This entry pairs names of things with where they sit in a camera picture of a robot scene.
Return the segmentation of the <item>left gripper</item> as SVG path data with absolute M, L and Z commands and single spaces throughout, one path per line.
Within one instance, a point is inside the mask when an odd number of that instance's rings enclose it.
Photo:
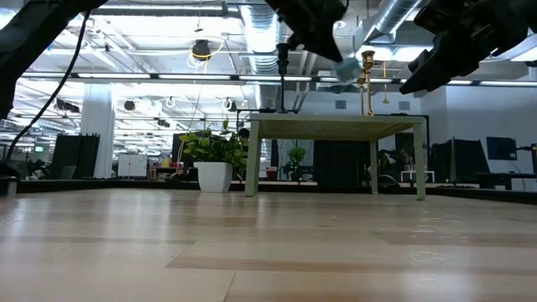
M 341 0 L 266 0 L 280 22 L 293 32 L 287 43 L 303 45 L 332 62 L 343 58 L 333 38 L 333 25 L 343 19 L 347 5 Z

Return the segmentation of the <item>dark wall monitor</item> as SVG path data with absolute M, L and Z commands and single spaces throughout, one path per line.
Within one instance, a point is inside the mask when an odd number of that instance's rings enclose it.
M 487 137 L 489 160 L 516 160 L 517 143 L 514 138 Z

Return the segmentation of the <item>black ceiling device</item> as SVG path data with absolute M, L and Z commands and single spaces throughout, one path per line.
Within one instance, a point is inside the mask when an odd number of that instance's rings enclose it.
M 211 58 L 211 50 L 207 39 L 198 39 L 192 47 L 192 56 L 198 61 L 207 61 Z

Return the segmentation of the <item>black background cabinet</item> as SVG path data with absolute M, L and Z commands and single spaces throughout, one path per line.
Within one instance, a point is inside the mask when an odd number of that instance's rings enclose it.
M 314 181 L 323 188 L 354 188 L 362 184 L 368 144 L 358 141 L 314 142 Z

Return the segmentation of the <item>small background plant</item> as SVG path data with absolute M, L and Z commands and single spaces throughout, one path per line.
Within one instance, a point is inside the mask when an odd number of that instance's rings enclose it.
M 304 148 L 292 148 L 289 151 L 289 167 L 291 179 L 301 182 L 303 180 L 302 162 L 305 158 L 306 150 Z

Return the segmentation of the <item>black lockers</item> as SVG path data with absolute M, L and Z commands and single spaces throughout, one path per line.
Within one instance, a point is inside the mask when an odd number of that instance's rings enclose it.
M 52 180 L 93 178 L 99 143 L 100 136 L 97 134 L 58 135 L 49 178 Z

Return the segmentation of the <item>black aluminium table frame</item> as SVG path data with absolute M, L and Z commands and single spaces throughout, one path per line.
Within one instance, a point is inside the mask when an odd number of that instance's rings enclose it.
M 13 185 L 19 194 L 55 192 L 70 190 L 101 190 L 101 189 L 155 189 L 155 190 L 199 190 L 197 183 L 187 182 L 153 182 L 131 180 L 0 180 L 0 195 L 8 192 Z M 275 185 L 261 184 L 260 192 L 285 193 L 322 193 L 322 194 L 370 194 L 369 187 L 356 188 L 325 188 L 318 185 L 301 183 L 277 183 Z M 516 204 L 537 206 L 537 192 L 511 191 L 511 190 L 485 190 L 461 187 L 428 187 L 425 193 L 430 195 L 448 196 L 473 200 L 491 200 Z

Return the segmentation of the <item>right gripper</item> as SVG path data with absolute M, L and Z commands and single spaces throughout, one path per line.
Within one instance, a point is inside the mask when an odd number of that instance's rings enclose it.
M 529 0 L 429 0 L 414 23 L 434 35 L 433 49 L 409 62 L 402 94 L 433 91 L 520 44 L 529 31 Z

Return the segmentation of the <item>blue candle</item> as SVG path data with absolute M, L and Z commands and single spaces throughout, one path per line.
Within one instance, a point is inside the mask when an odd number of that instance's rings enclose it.
M 360 61 L 355 57 L 346 57 L 334 65 L 336 78 L 340 82 L 349 82 L 357 79 L 362 72 Z

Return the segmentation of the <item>long LED light bar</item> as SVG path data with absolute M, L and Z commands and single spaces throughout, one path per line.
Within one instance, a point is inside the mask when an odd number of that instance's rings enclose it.
M 59 72 L 25 72 L 23 79 L 59 80 L 63 74 Z M 204 81 L 204 82 L 253 82 L 279 83 L 278 75 L 224 75 L 224 74 L 156 74 L 156 73 L 71 73 L 68 80 L 73 81 L 109 81 L 109 82 L 147 82 L 147 81 Z M 285 81 L 294 83 L 342 84 L 336 77 L 286 75 Z M 372 78 L 373 84 L 403 85 L 404 78 Z M 537 81 L 482 81 L 482 80 L 452 80 L 448 86 L 486 86 L 537 88 Z

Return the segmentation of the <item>silver air duct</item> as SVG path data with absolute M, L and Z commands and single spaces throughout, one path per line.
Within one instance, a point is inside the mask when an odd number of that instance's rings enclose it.
M 362 70 L 363 51 L 381 51 L 380 60 L 395 60 L 394 42 L 401 25 L 413 14 L 422 0 L 382 0 L 378 11 L 360 20 L 352 36 L 352 75 Z
M 244 21 L 244 38 L 251 70 L 257 75 L 278 73 L 276 45 L 280 41 L 281 29 L 278 16 L 268 5 L 246 5 L 240 7 Z

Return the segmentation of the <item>white low cabinet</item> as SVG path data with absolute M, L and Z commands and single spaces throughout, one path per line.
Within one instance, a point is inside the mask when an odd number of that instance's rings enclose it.
M 117 162 L 118 178 L 146 178 L 148 159 L 143 154 L 119 154 Z

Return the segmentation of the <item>green perforated metal riser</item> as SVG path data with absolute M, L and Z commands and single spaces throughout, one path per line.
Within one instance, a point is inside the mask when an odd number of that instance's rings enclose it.
M 416 199 L 424 200 L 426 197 L 422 129 L 424 124 L 423 117 L 400 115 L 253 114 L 250 116 L 245 196 L 254 197 L 258 193 L 261 142 L 264 138 L 368 142 L 372 193 L 376 195 L 378 193 L 376 143 L 411 128 L 414 133 Z

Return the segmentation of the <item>green plant in white pot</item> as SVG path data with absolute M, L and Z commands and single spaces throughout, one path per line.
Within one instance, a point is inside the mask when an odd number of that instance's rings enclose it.
M 235 169 L 242 172 L 247 166 L 248 141 L 240 138 L 228 127 L 226 119 L 220 132 L 206 128 L 196 133 L 180 136 L 182 152 L 194 160 L 198 184 L 202 192 L 223 193 L 229 191 Z

